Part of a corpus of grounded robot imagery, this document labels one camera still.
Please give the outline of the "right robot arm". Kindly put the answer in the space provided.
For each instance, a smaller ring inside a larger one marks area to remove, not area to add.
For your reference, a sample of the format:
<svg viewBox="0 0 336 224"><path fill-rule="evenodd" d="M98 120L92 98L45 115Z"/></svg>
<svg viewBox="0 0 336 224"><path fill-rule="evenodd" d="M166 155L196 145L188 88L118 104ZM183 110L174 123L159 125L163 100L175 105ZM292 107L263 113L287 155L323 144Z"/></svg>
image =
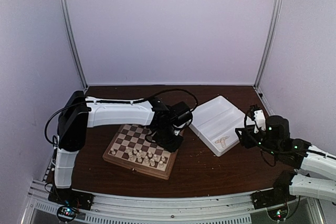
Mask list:
<svg viewBox="0 0 336 224"><path fill-rule="evenodd" d="M272 203L285 202L290 197L306 196L335 202L335 156L324 152L310 142L291 138L289 121L272 115L265 125L245 124L236 128L239 142L245 148L258 147L293 168L285 170L275 180L269 192Z"/></svg>

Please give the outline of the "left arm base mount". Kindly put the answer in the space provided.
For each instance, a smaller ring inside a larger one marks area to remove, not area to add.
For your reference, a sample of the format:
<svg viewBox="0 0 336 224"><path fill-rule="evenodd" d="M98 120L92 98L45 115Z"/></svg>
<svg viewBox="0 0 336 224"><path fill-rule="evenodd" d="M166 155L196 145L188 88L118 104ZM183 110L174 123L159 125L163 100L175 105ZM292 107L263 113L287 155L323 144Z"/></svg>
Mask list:
<svg viewBox="0 0 336 224"><path fill-rule="evenodd" d="M91 193L84 193L71 188L59 189L55 186L52 186L50 191L48 200L51 202L75 209L91 209L94 199L94 195Z"/></svg>

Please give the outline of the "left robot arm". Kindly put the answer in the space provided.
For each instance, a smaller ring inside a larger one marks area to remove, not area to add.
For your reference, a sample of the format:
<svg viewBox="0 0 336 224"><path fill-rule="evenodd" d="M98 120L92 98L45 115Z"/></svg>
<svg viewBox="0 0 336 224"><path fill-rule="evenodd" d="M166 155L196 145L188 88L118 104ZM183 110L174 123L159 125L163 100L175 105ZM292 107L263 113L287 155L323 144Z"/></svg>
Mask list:
<svg viewBox="0 0 336 224"><path fill-rule="evenodd" d="M70 190L75 160L84 147L88 128L104 125L139 125L148 132L147 143L173 153L181 146L181 132L190 126L193 109L184 101L167 105L157 94L137 100L110 100L87 97L82 91L72 94L65 107L55 112L58 117L56 135L48 140L56 153L54 192L64 205L76 197Z"/></svg>

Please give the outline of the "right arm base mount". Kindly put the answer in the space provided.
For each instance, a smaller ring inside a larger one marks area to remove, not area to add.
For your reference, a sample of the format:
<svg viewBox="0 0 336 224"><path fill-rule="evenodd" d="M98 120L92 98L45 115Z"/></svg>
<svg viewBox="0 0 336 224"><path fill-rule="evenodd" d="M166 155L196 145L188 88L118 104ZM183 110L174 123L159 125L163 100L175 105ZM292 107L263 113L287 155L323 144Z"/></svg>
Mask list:
<svg viewBox="0 0 336 224"><path fill-rule="evenodd" d="M296 196L289 192L289 186L292 184L291 180L295 175L297 175L296 172L283 171L273 183L272 189L252 193L251 200L254 209L267 208L295 200Z"/></svg>

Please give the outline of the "white tall piece carried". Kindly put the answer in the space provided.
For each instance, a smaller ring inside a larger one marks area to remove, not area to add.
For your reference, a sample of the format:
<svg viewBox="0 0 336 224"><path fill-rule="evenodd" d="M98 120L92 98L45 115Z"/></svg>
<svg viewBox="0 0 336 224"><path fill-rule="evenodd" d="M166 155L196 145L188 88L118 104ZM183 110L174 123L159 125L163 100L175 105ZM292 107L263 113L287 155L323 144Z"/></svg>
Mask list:
<svg viewBox="0 0 336 224"><path fill-rule="evenodd" d="M140 164L143 162L143 156L142 156L142 154L143 154L142 150L139 150L137 152L137 155L136 155L137 156L137 162L140 163Z"/></svg>

